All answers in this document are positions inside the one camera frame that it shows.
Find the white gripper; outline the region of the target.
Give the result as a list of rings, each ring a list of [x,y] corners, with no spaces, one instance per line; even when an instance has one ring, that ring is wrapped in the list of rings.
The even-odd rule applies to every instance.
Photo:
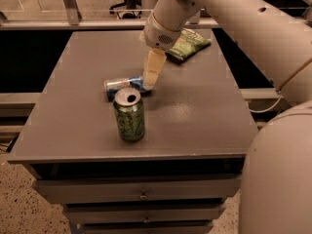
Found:
[[[148,47],[154,49],[148,52],[142,75],[142,87],[145,90],[150,91],[154,88],[167,58],[164,51],[169,50],[176,43],[180,32],[180,28],[168,29],[162,25],[157,21],[154,13],[148,16],[142,31],[142,39]]]

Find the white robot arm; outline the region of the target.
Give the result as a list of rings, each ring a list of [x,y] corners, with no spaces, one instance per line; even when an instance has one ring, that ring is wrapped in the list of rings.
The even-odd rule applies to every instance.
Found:
[[[239,234],[312,234],[312,29],[263,0],[158,0],[143,35],[168,50],[205,10],[253,64],[244,87],[271,87],[290,109],[254,136],[242,171]]]

